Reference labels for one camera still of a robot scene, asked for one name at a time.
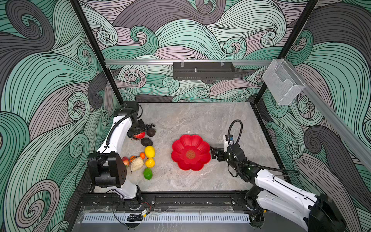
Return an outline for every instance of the lemon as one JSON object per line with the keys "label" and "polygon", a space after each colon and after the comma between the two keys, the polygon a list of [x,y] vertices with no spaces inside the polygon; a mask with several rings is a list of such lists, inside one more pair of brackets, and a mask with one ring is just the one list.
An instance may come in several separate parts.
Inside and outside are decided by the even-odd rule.
{"label": "lemon", "polygon": [[156,155],[155,148],[152,146],[146,146],[144,149],[144,153],[147,158],[153,158]]}
{"label": "lemon", "polygon": [[154,159],[152,159],[152,158],[149,158],[149,159],[147,159],[147,161],[145,162],[145,165],[147,166],[147,167],[153,167],[153,166],[155,166],[155,160]]}

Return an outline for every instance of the apple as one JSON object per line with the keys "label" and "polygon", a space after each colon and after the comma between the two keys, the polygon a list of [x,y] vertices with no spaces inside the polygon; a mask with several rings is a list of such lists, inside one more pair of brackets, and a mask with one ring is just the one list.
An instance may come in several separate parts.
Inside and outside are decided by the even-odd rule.
{"label": "apple", "polygon": [[130,165],[130,161],[129,161],[129,158],[128,157],[123,157],[122,158],[122,161],[123,163],[125,164],[126,167],[128,167]]}

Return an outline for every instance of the black pole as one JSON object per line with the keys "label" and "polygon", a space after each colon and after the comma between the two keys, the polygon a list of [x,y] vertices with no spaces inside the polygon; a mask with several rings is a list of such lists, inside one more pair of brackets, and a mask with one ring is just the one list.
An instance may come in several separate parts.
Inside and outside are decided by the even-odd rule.
{"label": "black pole", "polygon": [[82,11],[82,7],[79,3],[79,0],[70,0],[70,2],[71,2],[71,5],[72,5],[73,9],[75,10],[75,13],[76,13],[77,18],[79,19],[79,21],[81,23],[82,28],[84,29],[84,31],[86,33],[86,36],[88,37],[88,40],[89,40],[89,42],[92,46],[92,49],[93,49],[96,57],[98,58],[99,63],[102,66],[103,72],[106,75],[106,77],[108,79],[108,82],[111,85],[111,87],[112,87],[112,89],[113,89],[113,91],[114,91],[114,93],[117,97],[118,102],[120,103],[120,105],[123,104],[124,100],[121,97],[120,91],[118,90],[118,87],[115,83],[115,79],[112,76],[112,73],[106,67],[106,64],[104,62],[103,53],[102,53],[101,49],[99,48],[97,41],[95,40],[92,29],[90,28],[88,20],[86,19],[86,16],[85,16],[84,12]]}
{"label": "black pole", "polygon": [[[306,21],[308,20],[309,16],[311,15],[314,7],[316,6],[318,0],[309,0],[308,3],[305,5],[303,12],[301,13],[298,21],[296,22],[294,29],[292,30],[289,38],[287,39],[285,45],[283,46],[280,54],[278,55],[278,59],[285,58],[287,53],[289,53],[291,46],[295,43],[296,38],[299,36],[300,32],[302,31]],[[263,83],[262,87],[260,88],[258,94],[254,99],[254,105],[257,105],[262,98],[265,90],[267,89],[267,85]]]}

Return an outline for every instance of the patterned wall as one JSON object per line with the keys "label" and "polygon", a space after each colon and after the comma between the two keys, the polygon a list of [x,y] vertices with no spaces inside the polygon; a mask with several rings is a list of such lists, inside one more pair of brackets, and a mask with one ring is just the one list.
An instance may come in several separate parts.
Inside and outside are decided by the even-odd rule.
{"label": "patterned wall", "polygon": [[0,1],[2,229],[67,229],[75,177],[117,104],[100,72],[69,0]]}
{"label": "patterned wall", "polygon": [[[80,0],[106,59],[277,58],[306,0]],[[237,66],[231,81],[175,81],[172,66],[113,65],[126,100],[245,102],[266,67]]]}
{"label": "patterned wall", "polygon": [[[371,1],[343,1],[315,9],[288,55],[307,83],[371,149]],[[351,232],[371,229],[371,173],[303,93],[278,106],[269,91],[259,103],[293,184],[326,193]]]}

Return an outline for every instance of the red flower-shaped bowl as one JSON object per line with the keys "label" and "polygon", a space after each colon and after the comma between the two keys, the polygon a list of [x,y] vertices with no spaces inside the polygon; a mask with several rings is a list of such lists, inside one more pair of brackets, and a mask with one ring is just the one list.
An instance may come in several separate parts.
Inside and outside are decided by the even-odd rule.
{"label": "red flower-shaped bowl", "polygon": [[200,171],[211,160],[210,145],[198,135],[185,134],[173,143],[171,158],[182,170]]}

